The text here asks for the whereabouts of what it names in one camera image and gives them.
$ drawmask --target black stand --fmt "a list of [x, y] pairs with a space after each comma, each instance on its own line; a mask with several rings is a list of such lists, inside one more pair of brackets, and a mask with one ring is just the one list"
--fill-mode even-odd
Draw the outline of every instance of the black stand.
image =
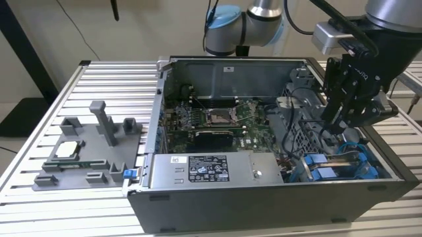
[[0, 123], [0, 136], [26, 137], [57, 97], [57, 89], [5, 0], [0, 0], [0, 30], [43, 97], [23, 98]]

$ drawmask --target motherboard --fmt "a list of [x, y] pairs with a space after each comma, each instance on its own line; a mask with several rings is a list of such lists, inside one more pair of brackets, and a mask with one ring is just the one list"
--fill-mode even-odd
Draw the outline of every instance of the motherboard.
[[168, 153], [272, 152], [280, 149], [258, 99], [190, 98], [165, 109]]

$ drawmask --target circuit board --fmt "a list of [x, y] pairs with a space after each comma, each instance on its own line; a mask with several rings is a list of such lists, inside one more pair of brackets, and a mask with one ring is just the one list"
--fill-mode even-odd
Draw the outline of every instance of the circuit board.
[[[257, 100], [237, 100], [232, 108], [192, 108], [180, 102], [165, 110], [168, 153], [272, 152], [278, 155], [274, 136]], [[229, 146], [198, 147], [197, 137], [212, 143], [216, 136], [232, 138]]]

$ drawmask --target power supply label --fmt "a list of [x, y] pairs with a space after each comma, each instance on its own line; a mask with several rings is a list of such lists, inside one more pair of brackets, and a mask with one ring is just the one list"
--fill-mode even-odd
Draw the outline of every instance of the power supply label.
[[228, 164], [226, 156], [190, 156], [189, 157], [190, 182], [226, 182]]

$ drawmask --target black cable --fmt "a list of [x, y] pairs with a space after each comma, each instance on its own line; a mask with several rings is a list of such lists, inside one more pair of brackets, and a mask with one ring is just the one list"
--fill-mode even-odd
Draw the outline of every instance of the black cable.
[[289, 157], [292, 157], [295, 160], [299, 160], [300, 158], [285, 149], [285, 140], [286, 140], [286, 136], [288, 136], [288, 133], [291, 131], [291, 128], [292, 128], [292, 122], [293, 122], [293, 118], [295, 118], [295, 106], [293, 106], [291, 97], [289, 97], [289, 108], [291, 108], [289, 121], [288, 121], [288, 125], [286, 125], [286, 131], [285, 131], [285, 134], [284, 134], [282, 140], [281, 140], [281, 149]]
[[17, 154], [15, 151], [13, 151], [13, 150], [10, 150], [10, 149], [7, 149], [7, 148], [5, 148], [5, 147], [0, 147], [0, 149], [5, 150], [5, 151], [7, 151], [7, 152], [11, 152], [11, 153], [14, 153], [14, 154]]
[[417, 104], [419, 100], [420, 100], [420, 96], [417, 94], [415, 94], [412, 99], [411, 99], [411, 102], [409, 102], [409, 107], [408, 107], [408, 110], [407, 110], [407, 114], [411, 113], [411, 110], [413, 109], [413, 106]]
[[309, 91], [312, 91], [313, 93], [317, 92], [317, 91], [315, 91], [315, 90], [313, 90], [312, 88], [309, 88], [309, 87], [299, 86], [299, 87], [296, 87], [296, 88], [289, 92], [289, 95], [291, 95], [291, 96], [292, 96], [292, 93], [295, 93], [295, 91], [296, 91], [297, 89], [309, 90]]
[[392, 97], [392, 93], [393, 93], [393, 90], [395, 90], [396, 83], [397, 83], [397, 79], [395, 79], [395, 82], [393, 82], [393, 85], [392, 85], [392, 88], [391, 88], [391, 93], [389, 93], [389, 96], [388, 96], [389, 99]]
[[284, 13], [285, 13], [285, 18], [286, 21], [291, 25], [291, 27], [295, 29], [296, 32], [299, 32], [300, 34], [305, 35], [305, 36], [311, 36], [313, 34], [312, 31], [303, 31], [300, 30], [300, 28], [296, 26], [296, 24], [293, 23], [291, 16], [289, 16], [289, 12], [288, 12], [288, 6], [286, 6], [286, 0], [284, 0], [282, 2], [282, 6], [284, 6]]
[[210, 7], [210, 0], [208, 0], [208, 8], [206, 8], [206, 12], [205, 12], [205, 25], [204, 25], [204, 37], [202, 37], [202, 51], [205, 51], [205, 37], [206, 37], [206, 32], [208, 32], [208, 28], [209, 25], [212, 23], [213, 20], [213, 15], [214, 15], [214, 9], [216, 9], [216, 5], [217, 5], [217, 1], [214, 1], [213, 7], [209, 11], [209, 7]]
[[73, 26], [74, 26], [74, 28], [75, 28], [78, 34], [80, 34], [80, 37], [81, 37], [81, 39], [84, 40], [85, 45], [88, 46], [88, 48], [89, 48], [90, 51], [93, 52], [93, 54], [94, 54], [97, 60], [100, 61], [100, 57], [98, 57], [97, 53], [94, 53], [94, 51], [93, 51], [93, 49], [90, 48], [90, 46], [88, 45], [86, 40], [85, 40], [85, 37], [84, 37], [84, 35], [81, 34], [80, 29], [77, 28], [77, 25], [75, 25], [75, 23], [73, 22], [70, 16], [66, 14], [61, 3], [58, 2], [58, 0], [54, 0], [54, 1], [58, 3], [58, 6], [59, 6], [59, 8], [61, 8], [61, 10], [62, 10], [62, 12], [63, 12], [66, 18], [70, 20], [70, 22], [71, 22], [71, 24], [73, 24]]
[[208, 7], [206, 7], [206, 12], [205, 12], [204, 37], [202, 37], [202, 51], [205, 51], [205, 35], [206, 35], [206, 22], [208, 22], [209, 7], [210, 7], [210, 0], [208, 0]]
[[321, 134], [323, 132], [325, 131], [325, 128], [321, 127], [319, 133], [317, 133], [317, 141], [319, 141], [319, 144], [320, 144], [320, 147], [323, 148], [323, 143], [321, 143]]
[[407, 110], [407, 115], [411, 113], [411, 110], [413, 109], [415, 105], [409, 105], [408, 110]]
[[311, 3], [344, 27], [356, 40], [368, 48], [372, 56], [376, 57], [379, 49], [373, 41], [367, 37], [359, 27], [343, 16], [343, 14], [324, 1], [309, 0]]

